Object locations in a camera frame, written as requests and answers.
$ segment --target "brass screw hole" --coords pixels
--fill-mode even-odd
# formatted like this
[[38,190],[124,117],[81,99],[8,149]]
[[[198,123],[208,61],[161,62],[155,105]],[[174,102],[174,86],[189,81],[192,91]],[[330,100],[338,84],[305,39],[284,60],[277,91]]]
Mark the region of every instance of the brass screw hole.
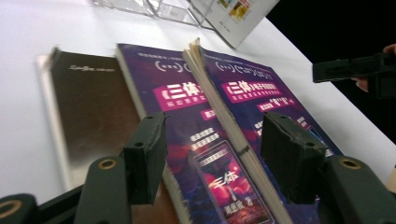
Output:
[[349,159],[342,159],[341,164],[344,165],[346,168],[353,169],[353,170],[359,170],[361,168],[360,164],[358,164],[355,161],[349,160]]
[[5,210],[3,212],[0,212],[0,219],[14,214],[21,207],[22,202],[20,200],[10,200],[4,203],[0,203],[0,211]]
[[115,160],[104,160],[99,162],[98,167],[101,170],[108,170],[115,167],[117,162]]

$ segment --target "purple book cover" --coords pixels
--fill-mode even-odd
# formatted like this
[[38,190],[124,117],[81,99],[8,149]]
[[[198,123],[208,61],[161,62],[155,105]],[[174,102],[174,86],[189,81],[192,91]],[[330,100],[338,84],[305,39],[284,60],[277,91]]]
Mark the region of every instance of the purple book cover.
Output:
[[206,72],[219,96],[232,112],[242,133],[260,158],[264,170],[295,223],[319,223],[316,204],[287,203],[275,178],[260,156],[262,117],[276,111],[297,121],[329,148],[326,156],[342,154],[327,134],[309,115],[276,72],[267,66],[201,48]]
[[167,164],[193,223],[275,223],[181,51],[118,44],[147,114],[166,120]]

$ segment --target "black device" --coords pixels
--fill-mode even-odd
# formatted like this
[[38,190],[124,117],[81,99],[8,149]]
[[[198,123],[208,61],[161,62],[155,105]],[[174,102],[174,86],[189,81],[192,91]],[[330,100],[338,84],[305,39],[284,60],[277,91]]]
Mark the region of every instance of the black device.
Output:
[[290,203],[320,198],[321,223],[396,223],[396,200],[364,162],[327,147],[289,117],[263,117],[261,155]]
[[367,77],[369,92],[378,99],[396,97],[396,56],[378,53],[370,57],[336,60],[312,65],[314,82]]
[[119,156],[94,161],[83,186],[37,206],[30,194],[0,199],[0,223],[131,223],[131,204],[153,204],[167,154],[165,115],[145,117]]

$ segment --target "display stand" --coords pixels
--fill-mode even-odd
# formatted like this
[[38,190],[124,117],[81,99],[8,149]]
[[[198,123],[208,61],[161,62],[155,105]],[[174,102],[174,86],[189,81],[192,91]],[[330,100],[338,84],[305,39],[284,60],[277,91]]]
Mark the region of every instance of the display stand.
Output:
[[205,18],[215,1],[203,1],[206,8],[204,13],[198,11],[189,0],[92,0],[92,4],[97,7],[136,13],[213,30],[213,27]]

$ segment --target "white table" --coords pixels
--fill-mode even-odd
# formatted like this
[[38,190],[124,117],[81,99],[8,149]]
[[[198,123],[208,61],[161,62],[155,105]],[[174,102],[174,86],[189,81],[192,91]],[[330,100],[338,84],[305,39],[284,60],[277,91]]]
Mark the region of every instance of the white table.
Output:
[[311,62],[268,20],[238,49],[213,31],[92,7],[81,0],[0,1],[0,198],[21,192],[43,203],[64,192],[35,59],[54,46],[110,56],[116,43],[205,48],[273,67],[346,155],[369,164],[385,183],[396,146],[332,84],[314,84]]

